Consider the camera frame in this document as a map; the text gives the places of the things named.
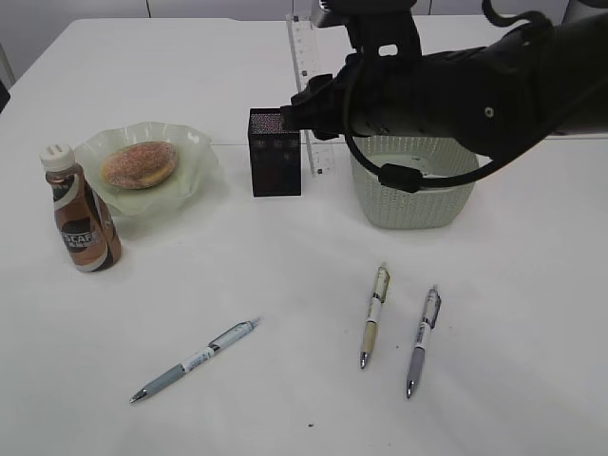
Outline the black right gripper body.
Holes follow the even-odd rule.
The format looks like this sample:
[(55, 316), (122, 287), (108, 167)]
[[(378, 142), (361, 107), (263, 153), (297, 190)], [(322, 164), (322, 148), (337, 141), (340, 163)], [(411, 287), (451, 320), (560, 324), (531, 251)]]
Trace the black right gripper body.
[(291, 131), (310, 130), (320, 141), (344, 135), (347, 92), (350, 90), (353, 95), (359, 79), (358, 73), (313, 76), (289, 104), (279, 109), (282, 126)]

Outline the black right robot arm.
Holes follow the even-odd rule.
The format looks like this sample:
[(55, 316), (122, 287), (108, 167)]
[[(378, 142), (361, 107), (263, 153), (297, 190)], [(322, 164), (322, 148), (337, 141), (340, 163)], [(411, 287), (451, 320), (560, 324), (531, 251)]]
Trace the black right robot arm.
[(506, 35), (487, 47), (424, 54), (408, 1), (320, 1), (313, 22), (344, 26), (341, 70), (312, 78), (280, 113), (321, 140), (451, 138), (492, 159), (550, 135), (607, 129), (607, 17), (555, 26), (538, 12), (490, 13)]

